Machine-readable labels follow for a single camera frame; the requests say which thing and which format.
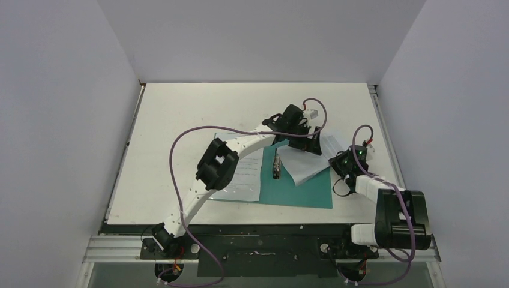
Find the teal folder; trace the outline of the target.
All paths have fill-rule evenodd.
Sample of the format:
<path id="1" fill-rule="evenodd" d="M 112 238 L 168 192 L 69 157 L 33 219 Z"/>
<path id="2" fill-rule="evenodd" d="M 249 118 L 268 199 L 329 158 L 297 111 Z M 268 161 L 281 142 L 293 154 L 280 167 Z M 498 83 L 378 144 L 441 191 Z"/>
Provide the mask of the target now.
<path id="1" fill-rule="evenodd" d="M 290 174 L 281 164 L 280 179 L 273 179 L 273 159 L 278 155 L 277 148 L 283 145 L 288 145 L 287 141 L 263 148 L 260 198 L 257 202 L 245 203 L 331 209 L 333 204 L 330 167 L 305 183 L 295 186 Z"/>

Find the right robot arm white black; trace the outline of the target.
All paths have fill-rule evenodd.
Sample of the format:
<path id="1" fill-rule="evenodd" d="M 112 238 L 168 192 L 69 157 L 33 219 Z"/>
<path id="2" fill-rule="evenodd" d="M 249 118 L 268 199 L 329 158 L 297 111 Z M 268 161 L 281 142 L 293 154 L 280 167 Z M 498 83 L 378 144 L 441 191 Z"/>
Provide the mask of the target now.
<path id="1" fill-rule="evenodd" d="M 354 145 L 328 160 L 331 168 L 349 187 L 349 194 L 362 195 L 376 206 L 373 223 L 354 224 L 351 234 L 340 239 L 341 253 L 346 257 L 355 257 L 363 250 L 363 245 L 428 249 L 432 233 L 424 193 L 399 189 L 407 210 L 405 214 L 393 188 L 380 177 L 371 178 L 364 173 L 369 168 L 366 157 L 367 148 Z"/>

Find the printed white paper sheet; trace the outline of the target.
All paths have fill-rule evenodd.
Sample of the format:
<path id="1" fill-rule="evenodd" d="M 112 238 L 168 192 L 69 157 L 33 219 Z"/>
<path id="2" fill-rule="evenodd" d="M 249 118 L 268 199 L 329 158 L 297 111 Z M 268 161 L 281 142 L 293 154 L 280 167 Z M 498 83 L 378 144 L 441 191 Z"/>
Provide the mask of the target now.
<path id="1" fill-rule="evenodd" d="M 210 199 L 216 201 L 257 202 L 261 192 L 263 149 L 240 159 L 232 180 Z"/>

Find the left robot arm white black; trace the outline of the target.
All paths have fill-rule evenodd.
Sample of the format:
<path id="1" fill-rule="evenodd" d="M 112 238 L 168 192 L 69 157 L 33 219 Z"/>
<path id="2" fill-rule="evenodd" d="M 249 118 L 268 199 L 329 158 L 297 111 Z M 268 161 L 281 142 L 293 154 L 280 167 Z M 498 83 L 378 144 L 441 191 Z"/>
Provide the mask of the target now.
<path id="1" fill-rule="evenodd" d="M 188 233 L 188 225 L 205 202 L 216 192 L 225 189 L 233 180 L 240 160 L 246 156 L 287 140 L 300 151 L 321 154 L 319 138 L 324 124 L 313 125 L 318 116 L 305 104 L 288 105 L 283 113 L 264 119 L 251 131 L 236 130 L 236 138 L 213 139 L 196 166 L 190 190 L 181 194 L 173 169 L 173 154 L 177 141 L 170 147 L 169 170 L 176 194 L 174 204 L 161 223 L 152 229 L 156 251 L 164 258 L 174 257 L 179 250 L 179 238 Z"/>

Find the metal folder clip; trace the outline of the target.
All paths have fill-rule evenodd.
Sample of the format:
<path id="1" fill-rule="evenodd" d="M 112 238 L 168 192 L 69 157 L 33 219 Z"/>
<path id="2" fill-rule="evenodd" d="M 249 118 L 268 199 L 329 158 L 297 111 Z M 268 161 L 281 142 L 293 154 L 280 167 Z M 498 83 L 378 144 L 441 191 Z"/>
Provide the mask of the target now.
<path id="1" fill-rule="evenodd" d="M 281 164 L 282 163 L 281 163 L 280 157 L 276 154 L 273 159 L 273 168 L 272 168 L 273 179 L 280 179 Z"/>

